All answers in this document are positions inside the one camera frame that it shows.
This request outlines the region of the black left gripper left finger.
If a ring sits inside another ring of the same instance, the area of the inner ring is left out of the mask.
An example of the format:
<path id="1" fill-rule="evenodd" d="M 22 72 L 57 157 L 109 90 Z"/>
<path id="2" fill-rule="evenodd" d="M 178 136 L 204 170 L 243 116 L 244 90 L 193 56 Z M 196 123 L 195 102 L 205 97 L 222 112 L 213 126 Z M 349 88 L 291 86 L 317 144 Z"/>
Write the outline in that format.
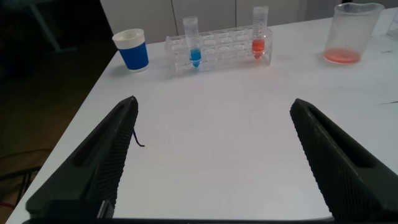
<path id="1" fill-rule="evenodd" d="M 112 217 L 137 115 L 136 97 L 120 101 L 28 199 L 31 220 Z"/>

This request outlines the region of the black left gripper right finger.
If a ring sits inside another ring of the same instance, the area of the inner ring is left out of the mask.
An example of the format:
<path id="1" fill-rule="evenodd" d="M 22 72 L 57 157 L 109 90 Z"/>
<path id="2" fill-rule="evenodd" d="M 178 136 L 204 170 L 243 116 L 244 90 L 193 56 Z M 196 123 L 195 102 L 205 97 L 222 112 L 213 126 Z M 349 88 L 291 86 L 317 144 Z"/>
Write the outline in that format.
<path id="1" fill-rule="evenodd" d="M 309 102 L 296 99 L 290 117 L 336 221 L 397 221 L 395 172 Z"/>

